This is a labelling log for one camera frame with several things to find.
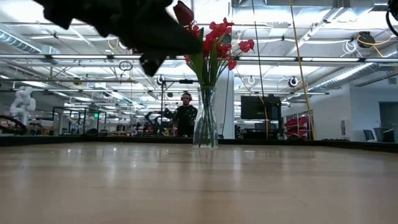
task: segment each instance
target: white column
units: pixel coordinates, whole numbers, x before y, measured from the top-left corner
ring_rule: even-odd
[[[223,71],[217,81],[215,97],[218,134],[222,134],[225,139],[234,139],[234,73],[228,69]]]

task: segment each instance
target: man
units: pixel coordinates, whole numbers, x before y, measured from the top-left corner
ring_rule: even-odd
[[[195,118],[198,110],[190,105],[192,96],[189,93],[184,93],[181,96],[182,106],[177,108],[174,113],[174,126],[178,128],[179,137],[192,137],[193,129],[195,127]]]

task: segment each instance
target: headphones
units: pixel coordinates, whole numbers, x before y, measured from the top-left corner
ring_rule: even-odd
[[[192,101],[192,95],[191,94],[189,94],[189,93],[184,93],[182,96],[181,96],[181,100],[182,100],[182,97],[183,96],[189,96],[189,101]]]

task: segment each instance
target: glass vase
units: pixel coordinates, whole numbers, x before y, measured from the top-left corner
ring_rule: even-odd
[[[201,86],[198,88],[199,110],[195,120],[193,147],[196,149],[217,149],[218,132],[214,114],[216,88]]]

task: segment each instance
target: wooden table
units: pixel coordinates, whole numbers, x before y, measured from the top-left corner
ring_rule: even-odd
[[[0,147],[0,223],[397,223],[398,155],[327,147]]]

